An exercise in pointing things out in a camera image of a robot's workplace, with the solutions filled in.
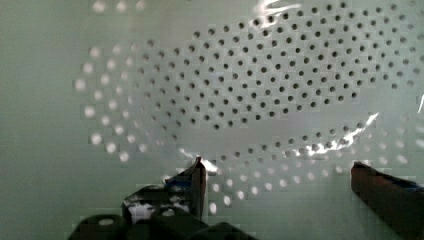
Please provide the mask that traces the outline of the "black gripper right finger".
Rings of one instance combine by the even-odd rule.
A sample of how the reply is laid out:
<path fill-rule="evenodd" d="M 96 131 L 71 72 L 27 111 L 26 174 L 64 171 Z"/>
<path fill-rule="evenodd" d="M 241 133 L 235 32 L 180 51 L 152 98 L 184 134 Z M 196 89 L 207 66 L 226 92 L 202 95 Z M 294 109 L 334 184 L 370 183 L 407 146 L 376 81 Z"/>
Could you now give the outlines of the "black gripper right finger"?
<path fill-rule="evenodd" d="M 355 162 L 351 168 L 351 189 L 402 240 L 423 240 L 422 186 Z"/>

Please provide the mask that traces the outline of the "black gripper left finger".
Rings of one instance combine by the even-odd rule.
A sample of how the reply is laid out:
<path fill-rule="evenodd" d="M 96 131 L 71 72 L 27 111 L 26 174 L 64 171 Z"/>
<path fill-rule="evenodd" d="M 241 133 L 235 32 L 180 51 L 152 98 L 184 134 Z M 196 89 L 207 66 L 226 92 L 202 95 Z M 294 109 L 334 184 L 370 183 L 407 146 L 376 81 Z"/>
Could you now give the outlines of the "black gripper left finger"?
<path fill-rule="evenodd" d="M 131 224 L 149 220 L 160 209 L 178 208 L 195 217 L 203 217 L 206 191 L 206 167 L 197 156 L 194 163 L 167 178 L 161 185 L 147 185 L 125 197 L 121 209 Z"/>

